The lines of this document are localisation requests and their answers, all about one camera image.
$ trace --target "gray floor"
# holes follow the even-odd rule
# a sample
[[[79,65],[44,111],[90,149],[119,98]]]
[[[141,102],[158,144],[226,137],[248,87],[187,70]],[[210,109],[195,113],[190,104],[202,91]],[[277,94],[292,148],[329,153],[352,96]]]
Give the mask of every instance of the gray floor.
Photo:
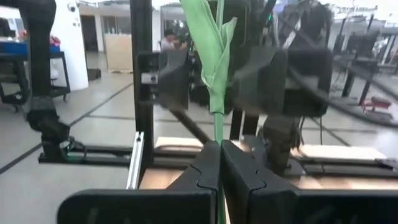
[[[103,55],[88,54],[89,67],[104,68]],[[86,144],[132,146],[135,132],[132,75],[108,74],[90,83],[90,87],[71,93],[70,101],[61,98],[55,104],[61,118],[72,123],[72,134]],[[193,105],[188,114],[213,135],[208,124],[212,117],[204,109]],[[193,137],[175,118],[159,107],[154,109],[155,137]],[[99,167],[39,165],[41,152],[38,133],[33,132],[9,107],[0,106],[0,222],[2,224],[55,223],[60,202],[70,194],[92,188],[122,189],[127,170]],[[323,118],[326,131],[323,143],[328,145],[372,146],[391,157],[398,157],[397,133],[360,123],[330,109]],[[304,140],[320,143],[320,124],[307,119]],[[224,129],[225,138],[229,125]],[[27,152],[14,166],[9,164]]]

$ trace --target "white wall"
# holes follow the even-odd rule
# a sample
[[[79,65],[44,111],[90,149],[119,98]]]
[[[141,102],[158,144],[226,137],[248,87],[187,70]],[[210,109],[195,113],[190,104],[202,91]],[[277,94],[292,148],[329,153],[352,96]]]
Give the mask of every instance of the white wall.
[[[56,2],[57,12],[51,34],[61,40],[60,47],[65,53],[70,89],[81,90],[88,87],[88,77],[79,10],[74,0],[56,0]],[[71,12],[69,6],[74,6],[77,10]],[[63,71],[60,62],[56,66],[58,72]],[[65,86],[65,76],[61,73],[54,84]]]
[[[96,8],[96,7],[81,5],[79,7],[79,10],[81,15],[95,17],[97,43],[99,51],[104,50],[101,16],[130,17],[130,8],[123,6],[106,6],[106,7]],[[162,39],[162,31],[160,25],[161,25],[160,11],[153,10],[152,11],[152,50],[160,50],[158,43]]]
[[[159,41],[162,39],[160,11],[152,11],[152,50],[160,50]]]
[[[98,51],[103,52],[104,51],[104,36],[102,34],[102,23],[101,23],[101,16],[100,15],[95,15],[95,30],[96,30],[96,36],[97,36],[97,45],[98,45]]]

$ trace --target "table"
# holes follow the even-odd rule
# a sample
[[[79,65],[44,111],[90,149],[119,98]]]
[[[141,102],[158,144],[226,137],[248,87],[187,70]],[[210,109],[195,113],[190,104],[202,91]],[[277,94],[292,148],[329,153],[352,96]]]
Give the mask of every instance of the table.
[[[398,28],[397,27],[383,28],[380,31],[380,35],[382,37],[388,37],[387,47],[389,47],[389,50],[387,50],[384,53],[382,61],[381,61],[381,65],[383,66],[386,63],[386,60],[387,60],[389,54],[391,53],[392,49],[394,48],[394,42],[396,41],[396,38],[398,35]],[[397,74],[397,72],[398,72],[398,64],[395,65],[394,74]]]
[[[4,54],[0,53],[0,100],[3,104],[13,105],[15,112],[19,106],[26,103],[29,97],[29,81],[25,74],[24,62],[20,60],[3,60]],[[19,85],[19,91],[5,94],[2,83]]]
[[[52,86],[52,93],[51,97],[58,97],[58,96],[63,96],[63,100],[67,100],[67,95],[70,93],[70,85],[69,85],[69,77],[68,77],[68,69],[67,69],[67,63],[65,60],[65,53],[64,52],[51,52],[50,53],[50,59],[55,59],[55,58],[60,58],[62,59],[62,64],[63,64],[63,70],[65,74],[65,81],[67,83],[66,87],[63,86]],[[10,62],[10,63],[17,63],[20,70],[24,71],[24,65],[23,62],[28,61],[28,55],[27,54],[7,54],[7,53],[0,53],[0,62]]]
[[[373,79],[374,74],[376,73],[377,70],[377,65],[379,62],[378,58],[367,58],[367,57],[355,57],[355,55],[338,55],[334,59],[342,61],[347,61],[347,62],[355,62],[354,65],[359,65],[360,68],[362,68],[365,71],[369,71],[369,78]],[[355,81],[355,74],[351,70],[348,71],[347,79],[343,88],[343,92],[341,94],[341,97],[347,98],[349,97],[349,94],[351,92],[351,89],[354,85]],[[364,100],[366,99],[366,95],[368,94],[368,91],[370,89],[371,83],[369,81],[366,81],[365,86],[363,88],[361,97],[359,98],[359,105],[362,105]]]

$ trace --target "black metal bar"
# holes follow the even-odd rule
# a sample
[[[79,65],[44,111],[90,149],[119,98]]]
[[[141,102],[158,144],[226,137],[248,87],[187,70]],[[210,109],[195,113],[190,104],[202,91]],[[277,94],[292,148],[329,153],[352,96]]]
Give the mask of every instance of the black metal bar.
[[[307,175],[311,177],[363,177],[376,179],[396,179],[398,172],[390,169],[367,166],[342,166],[342,165],[308,165],[304,166]]]
[[[259,124],[258,116],[244,115],[242,135],[256,135]]]
[[[67,83],[67,90],[68,90],[68,93],[70,93],[70,83],[69,83],[69,75],[68,75],[68,68],[67,68],[67,60],[65,59],[64,52],[62,52],[61,60],[62,60],[63,72],[65,74],[65,81]]]
[[[164,150],[154,149],[155,157],[175,158],[175,159],[194,159],[200,152],[198,151],[177,151],[177,150]]]
[[[153,106],[140,103],[141,71],[137,63],[139,52],[152,51],[152,1],[130,0],[130,18],[132,34],[132,64],[134,68],[134,107],[136,131],[144,132],[144,152],[142,169],[153,162],[154,155],[154,115]]]
[[[394,48],[394,42],[396,41],[396,39],[397,39],[397,36],[394,35],[394,37],[392,38],[392,41],[391,41],[391,46],[390,46],[390,48],[388,50],[388,54],[390,54],[392,52],[392,49]]]
[[[153,169],[175,169],[185,170],[193,160],[181,160],[181,159],[158,159],[155,158],[150,168]]]
[[[29,90],[30,81],[26,77],[24,62],[18,60],[15,61],[13,64],[14,64],[15,73],[18,77],[18,83],[21,88],[22,98],[24,99],[23,102],[26,102],[30,95],[30,90]]]
[[[339,35],[343,33],[344,25],[346,24],[347,18],[344,18],[343,21],[341,22],[341,27],[340,27],[340,32]]]
[[[65,165],[88,165],[88,166],[111,166],[128,168],[130,160],[126,158],[108,158],[108,157],[92,157],[92,156],[73,156],[73,159],[49,159],[44,153],[39,156],[39,163],[65,164]]]
[[[72,152],[98,153],[98,154],[113,154],[118,156],[130,156],[132,152],[131,147],[106,147],[106,146],[85,146],[85,149],[77,147]]]
[[[170,111],[202,144],[211,141],[209,136],[183,111]]]
[[[5,102],[4,102],[4,97],[5,96],[6,96],[6,94],[4,93],[4,90],[3,90],[2,85],[0,83],[0,100],[2,101],[1,103],[5,104]]]
[[[349,97],[349,93],[351,93],[354,81],[355,81],[355,76],[353,72],[350,70],[348,71],[346,83],[344,84],[343,93],[341,94],[341,97]]]
[[[232,111],[231,131],[229,132],[230,140],[239,140],[241,134],[243,112],[239,109]]]
[[[296,157],[300,163],[305,165],[323,164],[326,165],[339,165],[339,166],[367,166],[367,167],[384,167],[375,160],[366,159],[337,159],[337,158],[322,158],[322,157]]]
[[[49,35],[54,22],[56,10],[55,2],[38,4],[42,7],[42,15],[37,16],[35,11],[28,7],[19,7],[24,27],[28,35],[29,73],[32,96],[50,96],[50,39]]]
[[[387,35],[387,36],[388,36],[388,40],[387,40],[387,46],[388,46],[390,44],[390,42],[391,42],[391,35]],[[384,52],[383,59],[382,59],[382,62],[381,62],[382,64],[386,63],[388,55],[391,53],[391,50],[392,50],[392,48],[390,47],[390,50],[387,51],[387,49],[386,49],[386,51]]]
[[[371,15],[371,18],[369,20],[368,23],[368,28],[366,29],[367,31],[369,31],[371,29],[372,23],[373,23],[373,19],[374,19],[374,14]]]
[[[374,76],[374,71],[372,71],[369,74],[369,78],[373,79],[373,76]],[[368,95],[368,91],[369,91],[370,87],[371,87],[371,82],[370,81],[366,81],[365,86],[363,87],[363,90],[362,90],[361,97],[359,98],[359,105],[362,105],[363,102],[365,101],[366,96]]]

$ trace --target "wooden platform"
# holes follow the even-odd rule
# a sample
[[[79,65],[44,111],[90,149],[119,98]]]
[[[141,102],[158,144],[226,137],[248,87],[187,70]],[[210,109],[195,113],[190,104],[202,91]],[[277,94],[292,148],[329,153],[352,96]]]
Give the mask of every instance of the wooden platform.
[[[105,34],[104,41],[108,70],[133,71],[131,35]]]
[[[240,142],[235,143],[245,151],[246,146]],[[199,150],[202,146],[197,139],[188,138],[158,138],[156,147],[159,146],[180,146],[164,150]],[[305,145],[300,149],[308,157],[328,157],[342,159],[381,159],[386,156],[371,147],[346,147],[346,146],[312,146]],[[292,150],[294,156],[300,156],[296,149]],[[158,170],[148,169],[142,180],[140,189],[165,189],[176,178],[181,175],[180,170]],[[397,189],[398,180],[387,179],[364,179],[352,177],[301,177],[290,180],[297,187],[302,189],[371,189],[386,190]]]

